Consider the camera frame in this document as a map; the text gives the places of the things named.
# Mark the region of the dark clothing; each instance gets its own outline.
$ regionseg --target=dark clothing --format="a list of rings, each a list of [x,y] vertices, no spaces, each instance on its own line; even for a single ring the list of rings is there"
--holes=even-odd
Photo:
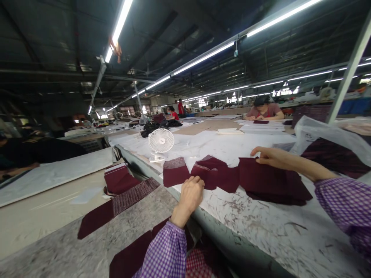
[[[35,162],[51,163],[73,157],[77,157],[87,152],[75,143],[59,140],[50,137],[31,137],[26,140],[21,138],[11,138],[0,148],[0,155],[14,163],[14,167],[23,168]],[[6,165],[1,164],[1,169],[6,169]]]

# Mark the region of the pink shirt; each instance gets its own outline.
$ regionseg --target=pink shirt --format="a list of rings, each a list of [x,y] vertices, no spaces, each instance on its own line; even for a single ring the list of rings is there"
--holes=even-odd
[[[269,114],[269,117],[274,117],[280,111],[281,111],[281,109],[278,106],[278,104],[276,104],[276,103],[270,103],[270,104],[268,104],[267,111],[263,115],[261,115],[260,112],[259,112],[259,110],[254,107],[253,109],[250,110],[249,113],[247,113],[246,117],[254,116],[255,118],[257,118],[258,116],[263,116],[264,118],[267,118],[268,117],[268,114]]]

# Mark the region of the person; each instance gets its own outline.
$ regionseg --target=person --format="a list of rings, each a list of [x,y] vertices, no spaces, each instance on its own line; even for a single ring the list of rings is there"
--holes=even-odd
[[[371,263],[371,188],[357,180],[340,177],[322,165],[281,149],[256,147],[256,163],[297,171],[310,179],[325,212],[345,234],[353,248]],[[199,176],[187,179],[178,205],[147,249],[142,267],[134,277],[184,277],[186,235],[183,230],[190,215],[202,202],[205,183]]]
[[[175,111],[177,114],[179,114],[179,108],[178,108],[178,101],[177,101],[177,100],[174,101],[174,105],[173,105],[173,107],[174,107],[174,111]]]
[[[185,115],[185,114],[184,114],[184,108],[183,108],[183,103],[182,103],[181,98],[179,99],[178,110],[179,110],[179,117],[183,118],[184,117],[183,115]]]
[[[14,176],[41,163],[61,161],[87,154],[75,143],[51,137],[6,138],[0,136],[0,171]]]
[[[83,122],[84,126],[86,126],[86,127],[91,127],[92,126],[92,123],[85,118],[81,118],[80,121]]]
[[[175,109],[173,106],[168,106],[166,108],[167,113],[169,113],[170,117],[168,120],[179,120],[178,114],[175,112]]]
[[[280,107],[276,103],[269,103],[270,96],[256,98],[254,108],[246,114],[245,119],[255,120],[281,120],[285,118]]]
[[[183,106],[183,111],[184,111],[184,115],[187,116],[188,115],[187,106]]]

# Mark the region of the cardboard sheet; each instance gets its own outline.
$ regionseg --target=cardboard sheet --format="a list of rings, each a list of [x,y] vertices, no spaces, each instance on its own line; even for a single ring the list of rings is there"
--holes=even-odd
[[[0,207],[99,171],[113,164],[112,147],[31,170],[0,190]]]

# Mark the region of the steel beam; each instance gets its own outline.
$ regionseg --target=steel beam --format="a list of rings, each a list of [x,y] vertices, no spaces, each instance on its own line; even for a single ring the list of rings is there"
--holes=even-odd
[[[328,124],[332,124],[335,121],[337,114],[339,113],[345,94],[347,93],[349,85],[351,84],[354,73],[356,72],[357,66],[362,58],[362,55],[364,53],[364,50],[366,49],[370,37],[371,37],[371,9],[359,34],[351,59],[349,60],[349,64],[347,66],[347,69],[345,70],[343,80],[341,81],[340,86],[338,88],[335,101],[331,106],[330,114],[326,120]]]

